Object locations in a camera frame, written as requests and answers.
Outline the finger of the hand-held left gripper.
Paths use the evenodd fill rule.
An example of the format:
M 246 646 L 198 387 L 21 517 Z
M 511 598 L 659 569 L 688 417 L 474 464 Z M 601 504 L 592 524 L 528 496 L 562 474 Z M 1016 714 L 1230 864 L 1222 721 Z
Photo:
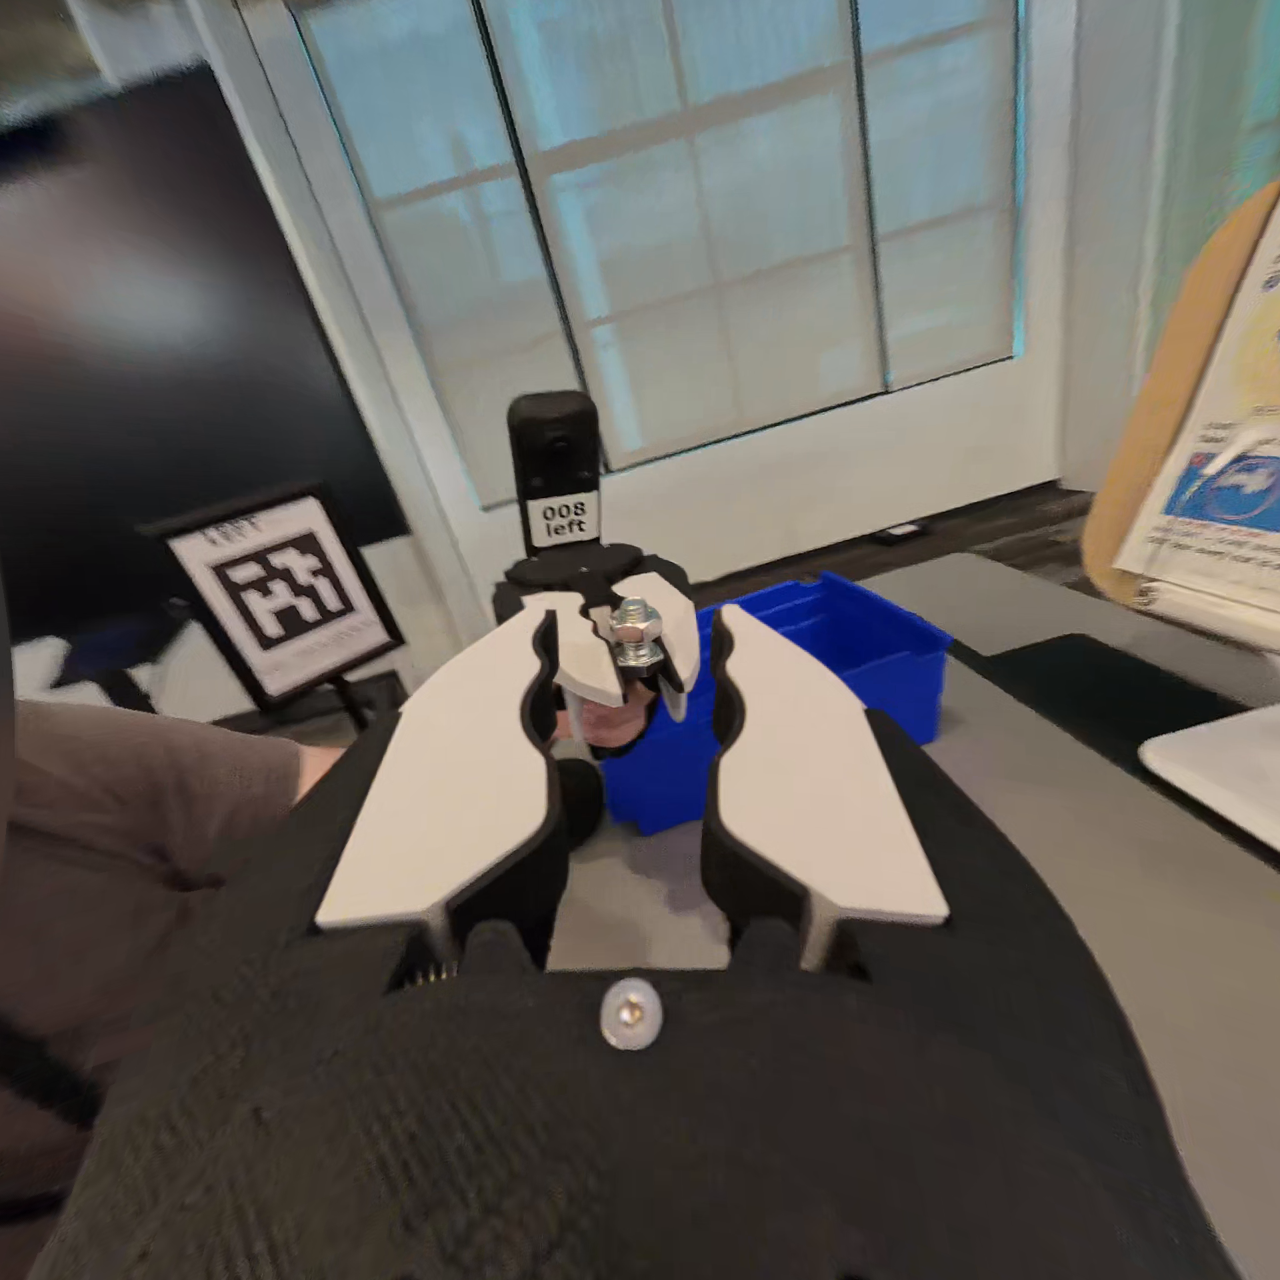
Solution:
M 656 680 L 669 720 L 684 723 L 703 673 L 699 618 L 691 596 L 656 569 L 616 583 L 612 592 L 620 605 L 624 599 L 641 598 L 663 616 L 665 663 L 652 671 L 631 673 L 639 680 Z
M 554 614 L 558 624 L 556 684 L 581 703 L 601 708 L 622 708 L 626 688 L 609 639 L 597 631 L 584 598 L 577 592 L 554 590 L 528 594 L 521 599 L 528 611 Z

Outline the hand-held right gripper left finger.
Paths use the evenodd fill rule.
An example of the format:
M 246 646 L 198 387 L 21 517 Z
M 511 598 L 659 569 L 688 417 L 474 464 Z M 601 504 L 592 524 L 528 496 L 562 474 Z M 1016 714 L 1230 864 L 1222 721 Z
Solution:
M 479 924 L 502 920 L 547 967 L 569 875 L 556 673 L 556 614 L 524 609 L 410 697 L 320 932 L 410 922 L 440 962 L 459 962 Z

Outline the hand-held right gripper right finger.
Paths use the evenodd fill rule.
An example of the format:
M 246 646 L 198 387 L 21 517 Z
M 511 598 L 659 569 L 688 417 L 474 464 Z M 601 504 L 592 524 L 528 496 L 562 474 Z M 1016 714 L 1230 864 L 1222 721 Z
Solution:
M 952 907 L 860 697 L 738 605 L 714 618 L 712 675 L 701 881 L 731 956 L 778 924 L 798 967 L 821 971 L 853 922 L 947 926 Z

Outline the short metal bolt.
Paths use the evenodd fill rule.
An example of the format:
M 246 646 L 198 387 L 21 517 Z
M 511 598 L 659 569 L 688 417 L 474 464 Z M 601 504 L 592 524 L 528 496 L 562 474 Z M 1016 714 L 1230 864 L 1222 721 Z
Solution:
M 614 644 L 614 658 L 620 669 L 652 671 L 656 667 L 661 667 L 665 663 L 663 635 L 656 643 L 644 646 Z

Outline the blue plastic bin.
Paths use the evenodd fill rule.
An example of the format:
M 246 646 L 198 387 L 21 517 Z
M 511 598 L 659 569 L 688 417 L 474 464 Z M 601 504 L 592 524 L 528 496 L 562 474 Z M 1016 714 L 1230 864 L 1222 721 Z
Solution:
M 864 706 L 890 716 L 917 744 L 937 740 L 952 637 L 834 573 L 781 583 L 733 599 L 832 671 Z M 674 721 L 663 703 L 626 755 L 601 761 L 607 810 L 616 825 L 658 836 L 703 819 L 714 736 L 716 684 L 704 665 Z

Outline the person's left hand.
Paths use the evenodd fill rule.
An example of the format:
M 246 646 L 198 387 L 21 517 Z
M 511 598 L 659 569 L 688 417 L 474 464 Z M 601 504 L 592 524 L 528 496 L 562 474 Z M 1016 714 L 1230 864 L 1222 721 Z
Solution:
M 629 703 L 624 708 L 584 703 L 582 731 L 592 757 L 609 761 L 627 755 L 644 738 L 654 716 L 654 701 Z

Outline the white glass-pane door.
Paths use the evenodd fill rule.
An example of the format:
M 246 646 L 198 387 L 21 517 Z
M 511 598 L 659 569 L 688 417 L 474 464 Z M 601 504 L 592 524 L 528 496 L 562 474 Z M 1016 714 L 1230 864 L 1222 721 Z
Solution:
M 472 577 L 505 412 L 693 579 L 1057 481 L 1076 3 L 241 3 Z

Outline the black framed marker sign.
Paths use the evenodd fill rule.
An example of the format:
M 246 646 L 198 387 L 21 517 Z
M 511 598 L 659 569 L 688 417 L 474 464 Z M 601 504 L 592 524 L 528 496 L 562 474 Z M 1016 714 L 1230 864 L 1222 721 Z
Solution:
M 192 616 L 262 714 L 322 688 L 350 710 L 348 678 L 406 646 L 322 481 L 151 521 L 138 534 L 183 573 Z

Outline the white stand base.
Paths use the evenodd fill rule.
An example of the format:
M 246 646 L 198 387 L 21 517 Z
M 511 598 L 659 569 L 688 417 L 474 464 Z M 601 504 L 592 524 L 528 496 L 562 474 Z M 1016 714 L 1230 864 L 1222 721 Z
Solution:
M 1279 853 L 1279 706 L 1162 735 L 1142 765 L 1228 825 Z

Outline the large black screen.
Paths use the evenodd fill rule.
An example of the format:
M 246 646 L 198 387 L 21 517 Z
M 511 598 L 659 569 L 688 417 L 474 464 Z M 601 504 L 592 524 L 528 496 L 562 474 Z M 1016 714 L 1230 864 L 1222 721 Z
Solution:
M 3 138 L 3 588 L 16 644 L 183 592 L 140 530 L 323 483 L 406 517 L 207 68 Z

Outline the wooden instruction board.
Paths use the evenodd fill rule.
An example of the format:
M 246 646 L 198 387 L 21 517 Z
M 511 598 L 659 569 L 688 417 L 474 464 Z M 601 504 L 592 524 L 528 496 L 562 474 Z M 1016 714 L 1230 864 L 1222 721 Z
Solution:
M 1102 599 L 1279 652 L 1279 185 L 1183 279 L 1082 538 Z

